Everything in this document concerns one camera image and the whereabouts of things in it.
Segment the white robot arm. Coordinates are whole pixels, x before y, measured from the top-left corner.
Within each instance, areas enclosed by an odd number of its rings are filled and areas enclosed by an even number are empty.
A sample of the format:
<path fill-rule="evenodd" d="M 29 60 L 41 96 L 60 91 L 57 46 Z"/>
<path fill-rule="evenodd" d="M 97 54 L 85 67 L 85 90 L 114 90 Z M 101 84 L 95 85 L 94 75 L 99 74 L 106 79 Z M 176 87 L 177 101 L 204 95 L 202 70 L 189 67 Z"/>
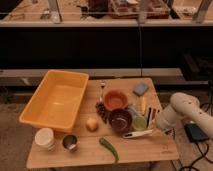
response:
<path fill-rule="evenodd" d="M 213 139 L 213 117 L 200 108 L 199 100 L 186 93 L 177 92 L 170 103 L 155 117 L 155 125 L 162 131 L 171 130 L 181 117 L 194 121 L 209 138 Z"/>

